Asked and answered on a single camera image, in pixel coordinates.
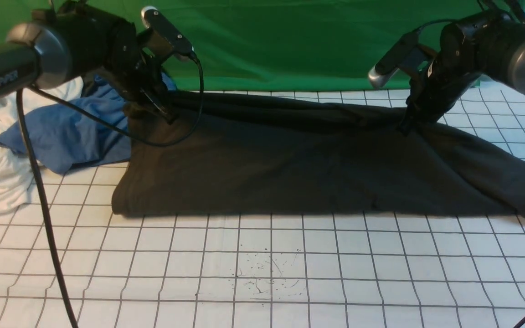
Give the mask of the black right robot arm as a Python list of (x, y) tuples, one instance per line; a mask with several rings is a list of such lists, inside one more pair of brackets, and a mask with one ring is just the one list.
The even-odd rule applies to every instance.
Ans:
[(507, 4), (510, 12), (488, 0), (486, 10), (445, 25), (438, 51), (419, 42), (420, 27), (408, 34), (427, 66), (400, 65), (411, 78), (400, 132), (438, 121), (483, 75), (525, 95), (525, 11)]

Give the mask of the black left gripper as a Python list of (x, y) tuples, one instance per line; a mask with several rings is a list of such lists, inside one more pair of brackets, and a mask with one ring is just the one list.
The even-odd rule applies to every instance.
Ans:
[(108, 54), (103, 78), (125, 100), (124, 113), (140, 119), (152, 114), (167, 124), (176, 120), (163, 70), (142, 50), (134, 27), (113, 27), (108, 32)]

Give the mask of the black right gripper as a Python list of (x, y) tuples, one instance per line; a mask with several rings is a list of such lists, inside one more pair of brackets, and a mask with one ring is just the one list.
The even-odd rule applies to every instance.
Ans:
[(404, 135), (418, 124), (437, 122), (477, 80), (470, 49), (436, 52), (415, 46), (398, 68), (410, 77), (406, 112), (397, 127)]

